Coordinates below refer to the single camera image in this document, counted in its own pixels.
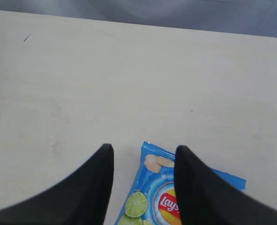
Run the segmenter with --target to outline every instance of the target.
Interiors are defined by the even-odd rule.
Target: white tabletop
[[[145,140],[277,208],[277,38],[0,11],[0,208],[112,143],[112,225]]]

